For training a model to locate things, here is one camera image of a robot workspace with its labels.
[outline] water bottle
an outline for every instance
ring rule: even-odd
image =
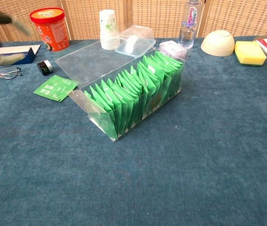
[[[200,0],[187,0],[184,6],[178,44],[184,48],[192,48],[197,33],[198,22],[202,13]]]

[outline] green tea bag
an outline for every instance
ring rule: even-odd
[[[115,118],[115,125],[116,125],[116,128],[117,128],[117,131],[119,129],[119,115],[118,115],[118,112],[115,111],[115,107],[114,107],[114,104],[112,102],[112,99],[109,99],[107,97],[107,95],[105,94],[105,92],[98,86],[98,84],[95,84],[95,90],[97,91],[97,93],[106,101],[106,103],[109,105],[109,107],[112,109],[113,111],[113,114],[114,114],[114,118]]]
[[[164,64],[170,65],[170,62],[167,59],[165,59],[163,57],[163,54],[161,54],[160,52],[156,51],[155,56],[158,59],[160,59]],[[169,87],[169,91],[168,91],[168,98],[174,95],[177,80],[178,80],[178,68],[175,67],[174,75],[172,76],[172,79],[170,82],[170,87]]]
[[[114,83],[122,87],[122,83],[121,83],[119,77],[115,78]]]
[[[115,96],[111,88],[109,88],[109,86],[104,82],[104,80],[101,80],[101,88],[105,92],[105,95],[107,96],[107,98],[114,105],[115,123],[118,126],[118,132],[120,133],[120,130],[122,130],[126,126],[126,118],[123,119],[122,117],[122,103]]]
[[[130,121],[129,121],[128,125],[127,125],[127,128],[130,129],[132,127],[133,122],[136,121],[136,115],[137,115],[137,112],[139,110],[139,107],[138,107],[139,96],[136,93],[133,93],[130,90],[124,88],[124,87],[120,86],[120,89],[123,92],[125,92],[128,96],[132,97],[133,101],[134,101],[131,118],[130,118]]]
[[[156,85],[153,83],[153,81],[151,80],[151,78],[149,77],[149,69],[147,69],[145,66],[142,66],[143,63],[139,62],[138,63],[138,77],[140,78],[140,80],[143,82],[145,82],[145,84],[147,85],[147,89],[148,89],[148,95],[147,95],[147,101],[145,104],[145,112],[147,114],[150,113],[150,109],[152,109],[152,106],[150,106],[150,103],[152,102],[152,100],[155,99],[156,96],[156,91],[157,91],[157,87]]]
[[[141,89],[139,89],[138,87],[136,87],[136,85],[132,82],[132,80],[127,76],[127,74],[125,72],[122,72],[121,73],[121,77],[123,79],[125,79],[126,82],[129,83],[129,85],[135,90],[135,92],[138,94],[138,96],[141,95],[141,89],[142,89],[142,87],[141,87]]]
[[[107,98],[105,92],[98,86],[98,84],[95,84],[95,90],[98,94],[101,95],[101,97],[106,101],[106,103],[110,106],[112,110],[114,110],[114,104],[113,102]]]
[[[105,110],[104,106],[101,105],[97,100],[93,99],[91,94],[89,94],[86,90],[84,91],[84,94],[89,99],[90,104],[94,105],[100,111],[99,113],[98,112],[88,113],[89,116],[94,118],[94,120],[102,128],[102,130],[105,132],[105,134],[107,136],[109,136],[112,139],[117,139],[118,135],[117,135],[117,132],[115,130],[115,125],[114,125],[114,122],[111,118],[110,113],[108,113]]]
[[[141,95],[141,102],[142,102],[142,119],[145,111],[145,106],[147,105],[147,100],[148,100],[148,95],[149,91],[147,88],[147,85],[145,83],[145,80],[143,79],[142,81],[140,80],[137,71],[134,69],[133,66],[130,67],[130,74],[132,77],[142,86],[142,95]]]
[[[140,78],[141,81],[145,81],[149,94],[151,96],[154,95],[154,93],[157,90],[157,86],[153,83],[153,81],[151,80],[151,78],[149,77],[148,73],[146,70],[149,70],[145,67],[145,65],[142,62],[138,63],[138,77]]]
[[[91,93],[94,97],[95,100],[97,100],[105,109],[105,111],[107,111],[110,115],[110,118],[111,120],[113,121],[114,123],[114,127],[115,127],[115,132],[116,134],[119,134],[118,132],[118,126],[116,124],[116,121],[115,121],[115,115],[114,115],[114,110],[108,105],[108,103],[101,97],[100,94],[98,94],[98,92],[96,92],[91,86],[90,86],[90,90],[91,90]]]
[[[125,130],[128,127],[130,119],[131,119],[133,106],[134,106],[134,100],[132,97],[126,94],[118,85],[114,84],[110,79],[107,80],[107,85],[114,91],[115,95],[121,101],[122,106],[124,103],[127,105],[126,125],[124,129],[124,133],[125,133]]]
[[[139,98],[140,97],[140,93],[137,91],[136,87],[134,87],[134,86],[132,87],[130,85],[130,82],[127,79],[123,78],[121,75],[118,75],[118,78],[119,78],[119,80],[120,80],[120,82],[122,84],[122,87],[124,87],[124,88],[128,89],[130,92],[136,94],[137,97],[138,97],[138,103],[136,105],[136,110],[134,112],[134,121],[136,123],[138,123],[139,122],[138,116],[139,116],[139,112],[140,112],[140,109],[141,109],[141,107],[140,107],[141,106],[141,101],[140,101],[140,98]]]
[[[176,74],[177,77],[176,77],[176,80],[174,82],[174,90],[171,93],[171,96],[173,96],[177,93],[179,86],[181,84],[181,74],[182,74],[182,70],[183,70],[184,65],[182,62],[179,62],[179,61],[169,57],[168,55],[162,54],[159,51],[156,51],[155,55],[158,56],[160,59],[163,59],[165,61],[165,63],[169,62],[171,65],[173,65],[174,67],[176,67],[178,69],[177,74]]]
[[[167,94],[165,98],[163,99],[163,102],[167,101],[170,97],[170,94],[175,89],[175,81],[177,80],[177,68],[173,65],[171,65],[168,61],[161,60],[158,56],[150,56],[152,60],[154,60],[157,64],[159,64],[161,67],[166,69],[165,77],[164,77],[164,83],[166,83],[165,87],[168,87]]]
[[[143,56],[143,63],[153,74],[158,77],[158,79],[162,83],[165,75],[165,70],[146,55]]]
[[[139,62],[140,66],[144,69],[144,71],[146,72],[146,77],[149,77],[151,79],[151,81],[153,82],[153,84],[156,86],[156,91],[158,92],[158,90],[160,89],[161,86],[161,81],[159,80],[159,78],[157,76],[155,76],[155,74],[148,69],[142,62]]]
[[[144,109],[145,109],[145,101],[142,98],[142,86],[133,78],[133,76],[127,71],[124,70],[123,78],[127,79],[130,85],[136,87],[138,89],[138,96],[139,96],[139,112],[138,112],[138,121],[143,119]]]

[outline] woven screen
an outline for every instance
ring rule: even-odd
[[[100,38],[99,11],[103,9],[113,9],[119,31],[126,29],[122,0],[62,0],[62,2],[70,19],[71,36],[75,40]]]
[[[178,37],[183,0],[132,0],[132,24],[152,28],[156,38]]]
[[[10,16],[15,16],[19,21],[30,27],[31,37],[26,36],[21,31],[11,25],[3,25],[9,41],[41,40],[40,35],[30,20],[30,13],[34,10],[46,7],[58,7],[56,0],[0,0],[0,11]]]
[[[211,0],[202,36],[218,29],[233,36],[267,35],[267,0]]]

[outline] white paper cup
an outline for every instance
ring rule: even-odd
[[[105,9],[99,12],[100,31],[103,37],[113,37],[119,34],[115,19],[115,12],[112,9]]]
[[[100,40],[112,41],[119,38],[120,38],[120,33],[118,32],[108,33],[108,34],[105,32],[100,32]]]
[[[101,47],[106,50],[116,49],[120,45],[120,39],[101,40]]]

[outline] white bowl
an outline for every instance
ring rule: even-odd
[[[226,57],[234,52],[235,41],[228,31],[216,30],[204,38],[201,49],[210,55]]]

